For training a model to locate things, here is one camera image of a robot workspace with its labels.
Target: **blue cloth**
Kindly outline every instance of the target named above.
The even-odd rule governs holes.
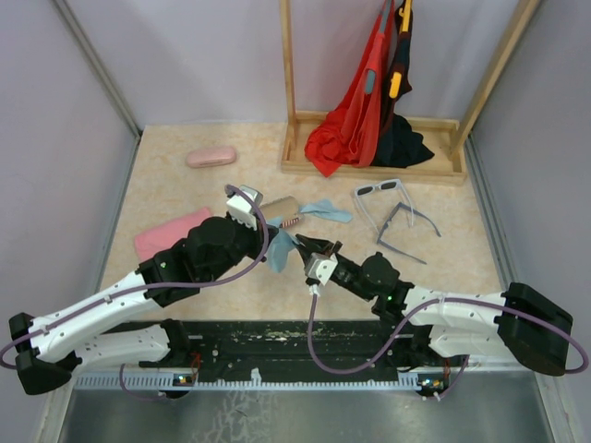
[[[321,219],[332,220],[334,222],[349,223],[353,215],[348,210],[336,209],[330,200],[324,198],[316,203],[310,203],[302,206],[299,211],[302,214],[314,215]]]
[[[268,220],[267,224],[271,226],[279,227],[283,220],[283,217],[275,217],[274,219]],[[292,237],[285,229],[280,229],[279,233],[273,238],[269,249],[267,249],[267,264],[273,272],[281,272],[287,265],[287,256],[289,252],[296,246],[296,238]]]
[[[302,214],[313,215],[335,222],[349,223],[353,219],[351,212],[336,209],[327,198],[316,203],[304,205],[299,211]],[[278,228],[282,221],[283,217],[275,217],[274,219],[267,220],[267,224]],[[273,238],[267,250],[267,264],[273,272],[281,272],[285,269],[287,256],[292,249],[296,248],[296,243],[296,238],[287,233],[286,230],[279,230],[279,233]]]

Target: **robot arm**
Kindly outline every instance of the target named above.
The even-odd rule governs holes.
[[[262,195],[242,186],[242,195],[258,205]],[[181,364],[188,338],[180,321],[130,332],[103,334],[125,320],[199,293],[191,283],[218,281],[244,257],[256,258],[263,247],[259,219],[244,197],[232,195],[225,218],[211,217],[111,287],[62,311],[9,321],[16,345],[16,369],[28,394],[44,393],[91,367],[141,362],[143,366]],[[269,241],[277,234],[269,226]]]
[[[433,301],[412,315],[410,325],[403,329],[404,334],[413,335],[417,349],[428,346],[441,357],[514,357],[536,372],[564,375],[569,342],[528,320],[501,312],[504,308],[518,309],[570,334],[571,315],[530,286],[512,283],[508,291],[491,294],[433,291],[400,281],[400,272],[381,253],[358,266],[338,254],[342,246],[338,242],[303,235],[296,238],[307,284],[316,296],[321,285],[332,281],[366,301],[375,300],[371,311],[393,326],[418,306]],[[488,306],[478,305],[482,302]],[[491,309],[491,305],[497,305],[499,311]]]

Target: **pink cloth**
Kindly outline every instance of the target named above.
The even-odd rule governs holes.
[[[146,261],[154,257],[157,252],[168,249],[178,240],[186,237],[192,228],[199,226],[212,215],[209,208],[201,208],[197,212],[167,221],[165,224],[139,233],[134,239],[139,261]]]

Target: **sunglasses temple arm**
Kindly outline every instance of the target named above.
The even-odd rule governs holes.
[[[406,197],[406,201],[408,202],[408,206],[410,207],[410,225],[415,226],[415,206],[413,205],[413,200],[410,199],[410,196],[406,192],[406,188],[402,183],[400,184],[400,188],[402,189],[403,194]]]
[[[359,208],[361,208],[363,213],[366,215],[366,218],[369,220],[369,222],[373,226],[373,229],[375,229],[377,233],[380,233],[380,230],[378,229],[378,225],[373,221],[373,219],[369,215],[368,211],[366,210],[366,206],[363,204],[363,201],[361,200],[361,198],[359,197],[357,192],[355,192],[355,202],[357,203],[357,206]]]
[[[421,259],[420,259],[420,258],[418,258],[418,257],[411,256],[410,254],[406,254],[404,251],[401,251],[400,249],[396,249],[394,246],[390,246],[390,245],[388,245],[386,242],[384,242],[384,241],[383,241],[383,240],[381,240],[381,239],[380,239],[380,240],[378,240],[378,245],[382,245],[382,246],[384,246],[386,249],[390,249],[392,252],[395,252],[396,254],[400,254],[400,255],[402,255],[402,256],[409,257],[409,258],[411,258],[411,259],[413,259],[413,260],[415,260],[415,261],[419,262],[421,265],[426,265],[426,264],[427,264],[427,262],[426,262],[425,260],[421,260]]]
[[[398,205],[399,205],[400,209],[412,211],[412,208],[409,207],[409,206],[406,206],[404,203],[398,203]],[[433,226],[433,229],[435,230],[435,233],[437,234],[437,236],[438,237],[441,237],[441,232],[438,229],[438,227],[435,225],[435,223],[433,222],[432,219],[430,219],[429,217],[427,217],[424,213],[420,212],[419,210],[414,210],[414,213],[418,217],[422,217],[423,219],[425,219],[426,221],[428,221],[429,223],[431,223],[431,226]]]

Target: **black base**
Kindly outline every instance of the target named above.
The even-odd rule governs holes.
[[[10,335],[16,340],[29,332],[32,316],[25,313],[16,314],[10,320]],[[29,395],[39,395],[65,385],[71,379],[71,372],[79,363],[79,359],[70,353],[57,363],[46,363],[37,358],[37,349],[30,346],[30,341],[17,345],[18,379]]]
[[[573,316],[548,298],[523,283],[511,283],[503,293],[505,305],[546,320],[568,335]],[[496,317],[499,336],[523,366],[547,376],[560,377],[566,370],[569,342],[554,332],[527,320],[503,313]]]
[[[147,328],[154,322],[130,322],[110,332]],[[159,367],[190,367],[200,354],[199,381],[249,381],[257,368],[268,382],[393,381],[397,367],[434,366],[444,359],[431,350],[417,353],[413,341],[400,339],[375,367],[350,376],[335,376],[319,369],[308,353],[306,321],[186,321],[190,350],[182,364],[160,362]],[[392,327],[378,320],[318,321],[314,325],[314,349],[320,360],[345,369],[365,363],[381,348]],[[459,366],[461,357],[451,359]]]

